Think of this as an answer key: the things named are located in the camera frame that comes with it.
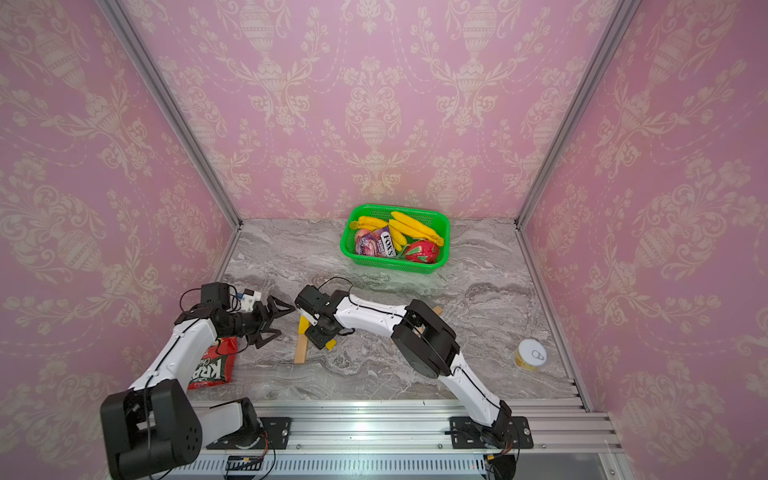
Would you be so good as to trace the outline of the yellow block diagonal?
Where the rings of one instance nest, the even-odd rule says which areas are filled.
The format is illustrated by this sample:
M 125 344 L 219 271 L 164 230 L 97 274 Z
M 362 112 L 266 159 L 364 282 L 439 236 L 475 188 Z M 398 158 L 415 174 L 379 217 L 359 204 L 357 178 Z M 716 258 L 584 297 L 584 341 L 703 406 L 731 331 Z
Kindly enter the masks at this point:
M 300 317 L 299 320 L 299 327 L 298 327 L 298 334 L 299 335 L 305 335 L 308 328 L 311 326 L 309 320 L 305 318 L 304 316 Z

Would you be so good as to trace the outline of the natural wooden block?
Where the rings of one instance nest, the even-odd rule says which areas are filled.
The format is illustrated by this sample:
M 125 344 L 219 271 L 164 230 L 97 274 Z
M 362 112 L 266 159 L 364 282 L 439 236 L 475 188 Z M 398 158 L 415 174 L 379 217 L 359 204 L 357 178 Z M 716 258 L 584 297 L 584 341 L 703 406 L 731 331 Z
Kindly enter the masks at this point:
M 294 354 L 294 364 L 302 365 L 306 363 L 309 348 L 309 340 L 304 334 L 299 334 Z

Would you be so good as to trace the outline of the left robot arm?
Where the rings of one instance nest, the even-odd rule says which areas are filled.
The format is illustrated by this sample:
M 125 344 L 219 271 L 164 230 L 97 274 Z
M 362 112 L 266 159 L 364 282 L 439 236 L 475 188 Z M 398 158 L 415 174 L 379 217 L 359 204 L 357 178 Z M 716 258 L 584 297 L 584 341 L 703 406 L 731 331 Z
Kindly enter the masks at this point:
M 280 334 L 273 321 L 296 308 L 272 295 L 239 293 L 223 282 L 196 291 L 199 300 L 182 307 L 169 340 L 146 371 L 101 404 L 108 470 L 114 479 L 163 476 L 193 463 L 204 448 L 218 442 L 234 447 L 267 442 L 251 401 L 233 400 L 196 413 L 187 390 L 217 341 L 243 339 L 261 348 Z

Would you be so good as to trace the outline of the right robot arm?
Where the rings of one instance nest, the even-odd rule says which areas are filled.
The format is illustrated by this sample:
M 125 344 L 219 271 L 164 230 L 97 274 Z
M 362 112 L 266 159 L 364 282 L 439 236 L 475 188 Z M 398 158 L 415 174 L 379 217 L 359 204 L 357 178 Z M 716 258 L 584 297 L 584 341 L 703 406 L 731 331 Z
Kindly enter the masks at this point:
M 456 332 L 425 302 L 386 305 L 342 290 L 328 295 L 307 285 L 295 305 L 309 322 L 305 335 L 316 348 L 347 332 L 387 337 L 413 370 L 439 380 L 461 402 L 484 444 L 503 452 L 521 446 L 511 408 L 474 373 Z

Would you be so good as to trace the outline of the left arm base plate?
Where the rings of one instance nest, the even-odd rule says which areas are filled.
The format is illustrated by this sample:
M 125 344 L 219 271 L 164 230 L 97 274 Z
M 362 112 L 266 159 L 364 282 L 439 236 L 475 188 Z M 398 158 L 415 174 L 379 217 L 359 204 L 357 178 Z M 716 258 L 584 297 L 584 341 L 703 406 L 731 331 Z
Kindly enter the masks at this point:
M 206 446 L 208 450 L 285 450 L 291 435 L 290 417 L 259 417 L 255 425 L 224 436 Z

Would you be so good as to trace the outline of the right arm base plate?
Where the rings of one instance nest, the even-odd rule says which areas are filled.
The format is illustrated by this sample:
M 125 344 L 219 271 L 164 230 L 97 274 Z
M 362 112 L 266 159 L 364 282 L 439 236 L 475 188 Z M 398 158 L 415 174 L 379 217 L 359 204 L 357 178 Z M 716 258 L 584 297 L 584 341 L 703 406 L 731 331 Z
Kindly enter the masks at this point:
M 449 429 L 454 449 L 498 449 L 500 451 L 533 449 L 534 441 L 528 419 L 513 416 L 500 425 L 483 426 L 470 417 L 451 417 Z

